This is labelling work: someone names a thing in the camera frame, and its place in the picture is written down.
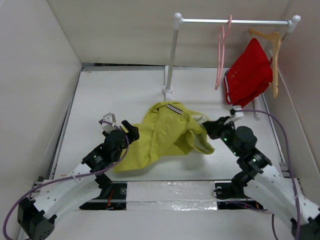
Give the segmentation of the yellow-green trousers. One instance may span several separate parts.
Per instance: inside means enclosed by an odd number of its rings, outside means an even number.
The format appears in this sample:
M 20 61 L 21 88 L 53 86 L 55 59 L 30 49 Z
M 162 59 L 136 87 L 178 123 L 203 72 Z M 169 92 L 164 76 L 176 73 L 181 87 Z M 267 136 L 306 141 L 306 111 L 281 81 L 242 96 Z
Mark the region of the yellow-green trousers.
M 124 159 L 114 167 L 116 173 L 141 170 L 161 157 L 186 156 L 192 151 L 211 155 L 215 149 L 208 142 L 203 126 L 210 119 L 187 109 L 182 103 L 163 101 L 149 108 L 141 123 L 135 123 L 139 139 L 130 146 Z

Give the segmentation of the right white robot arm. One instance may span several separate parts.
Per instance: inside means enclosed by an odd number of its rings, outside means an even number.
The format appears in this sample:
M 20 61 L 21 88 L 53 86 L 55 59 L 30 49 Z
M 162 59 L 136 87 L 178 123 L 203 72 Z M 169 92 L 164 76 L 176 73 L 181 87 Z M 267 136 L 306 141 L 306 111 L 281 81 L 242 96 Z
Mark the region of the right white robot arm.
M 257 138 L 247 126 L 234 127 L 229 117 L 203 124 L 212 140 L 220 139 L 238 158 L 241 172 L 231 180 L 231 191 L 263 205 L 279 218 L 296 240 L 320 238 L 320 207 L 299 193 L 294 181 L 284 178 L 256 148 Z

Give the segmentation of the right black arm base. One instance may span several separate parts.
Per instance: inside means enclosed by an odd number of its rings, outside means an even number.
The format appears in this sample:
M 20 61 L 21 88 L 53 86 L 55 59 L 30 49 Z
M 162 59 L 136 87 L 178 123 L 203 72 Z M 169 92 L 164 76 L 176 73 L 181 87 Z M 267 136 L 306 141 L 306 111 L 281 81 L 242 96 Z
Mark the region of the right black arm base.
M 218 209 L 266 211 L 263 205 L 245 195 L 244 187 L 250 180 L 252 179 L 244 171 L 237 173 L 229 180 L 216 180 L 212 196 L 217 199 Z

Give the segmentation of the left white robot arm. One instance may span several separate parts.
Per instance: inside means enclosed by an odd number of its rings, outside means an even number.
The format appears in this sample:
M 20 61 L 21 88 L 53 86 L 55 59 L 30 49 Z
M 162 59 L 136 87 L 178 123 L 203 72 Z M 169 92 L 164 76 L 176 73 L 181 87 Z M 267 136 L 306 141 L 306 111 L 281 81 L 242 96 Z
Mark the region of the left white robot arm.
M 100 120 L 104 142 L 89 152 L 66 177 L 42 184 L 44 193 L 18 203 L 17 222 L 30 240 L 45 240 L 69 212 L 86 202 L 107 198 L 113 182 L 106 172 L 121 162 L 129 146 L 140 138 L 139 129 L 127 120 L 121 126 Z

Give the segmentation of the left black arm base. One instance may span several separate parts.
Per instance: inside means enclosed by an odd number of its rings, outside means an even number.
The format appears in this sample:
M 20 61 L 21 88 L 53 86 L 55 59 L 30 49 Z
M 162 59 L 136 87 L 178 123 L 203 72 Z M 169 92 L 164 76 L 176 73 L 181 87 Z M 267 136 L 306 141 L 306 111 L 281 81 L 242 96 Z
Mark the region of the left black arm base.
M 108 176 L 99 176 L 100 189 L 98 197 L 93 198 L 79 208 L 85 211 L 122 211 L 127 209 L 127 181 L 112 181 Z

